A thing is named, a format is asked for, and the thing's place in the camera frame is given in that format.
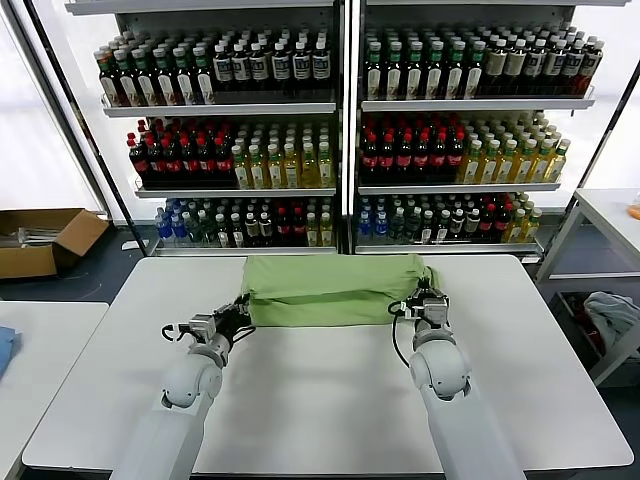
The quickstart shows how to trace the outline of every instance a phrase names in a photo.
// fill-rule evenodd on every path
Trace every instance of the white table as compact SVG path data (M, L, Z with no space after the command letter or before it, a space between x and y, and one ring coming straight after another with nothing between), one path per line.
M553 271L562 257L562 253L570 245L578 228L589 220L632 264L640 270L640 220L627 213L627 207L633 202L640 189L578 189L575 197L578 203L569 214L549 253L542 262L536 282L538 284L553 280L570 280L572 282L590 281L606 278L638 280L640 273L593 273L554 275ZM589 375L596 385L602 383L618 368L634 351L640 347L640 324L629 330L616 344L609 349Z
M0 301L0 325L20 334L0 377L0 479L17 475L22 450L108 308Z
M437 256L450 320L526 470L628 465L627 442L522 266ZM164 366L166 323L233 299L243 258L140 261L23 454L34 468L114 467ZM409 354L411 326L399 342ZM441 473L390 326L259 329L231 352L199 474Z

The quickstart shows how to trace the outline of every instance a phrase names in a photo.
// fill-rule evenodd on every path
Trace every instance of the green cloth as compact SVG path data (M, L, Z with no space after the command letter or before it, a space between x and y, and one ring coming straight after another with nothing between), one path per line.
M262 327L329 327L391 323L391 302L420 277L438 286L418 255L254 256L244 267L252 323Z

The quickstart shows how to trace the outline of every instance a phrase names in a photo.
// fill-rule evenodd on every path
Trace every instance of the shelf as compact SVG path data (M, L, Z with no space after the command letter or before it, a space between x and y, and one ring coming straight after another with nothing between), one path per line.
M501 183L484 185L393 185L385 187L358 187L361 195L407 195L436 193L482 193L482 192L551 192L559 183Z
M276 197L332 197L335 188L280 188L265 190L146 190L140 187L136 192L138 198L276 198Z
M540 254L544 250L538 243L459 243L451 245L360 245L356 254L392 255L417 253L420 255L454 254Z
M584 98L478 98L474 100L365 100L363 112L444 112L479 110L584 110L595 103L593 86Z
M244 103L237 105L178 105L173 107L106 107L105 115L125 117L206 117L211 115L292 115L333 113L335 102Z
M249 255L325 255L337 253L335 247L269 247L269 248L156 248L159 257L246 257Z
M69 2L65 8L73 15L109 13L151 13L189 10L230 10L240 8L331 7L333 0L85 0Z
M631 0L367 0L367 5L553 5L623 7Z

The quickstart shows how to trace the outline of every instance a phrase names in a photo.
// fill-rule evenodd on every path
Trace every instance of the gray floor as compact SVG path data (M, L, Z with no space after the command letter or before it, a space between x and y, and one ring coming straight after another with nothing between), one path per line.
M58 277L41 280L1 281L0 297L5 300L40 301L92 301L111 303L136 262L142 258L137 250L123 252L121 244L131 240L128 232L111 229L77 267ZM592 226L583 226L576 240L558 265L557 273L590 273L607 271L632 271L630 265ZM611 284L604 282L599 289L640 301L640 281ZM581 291L577 285L562 285L563 291ZM545 298L551 298L555 286L541 288ZM620 425L633 451L640 453L640 387L601 389L601 394ZM63 474L27 471L24 479L63 480L70 478L97 478L80 474ZM637 480L640 479L640 462L630 467L580 472L576 480Z

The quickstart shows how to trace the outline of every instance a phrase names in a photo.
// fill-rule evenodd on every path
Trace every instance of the cardboard box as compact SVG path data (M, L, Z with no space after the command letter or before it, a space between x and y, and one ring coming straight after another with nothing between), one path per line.
M18 227L55 228L61 232L50 245L1 248L0 279L55 275L73 266L109 227L109 223L81 208L0 211L0 234Z

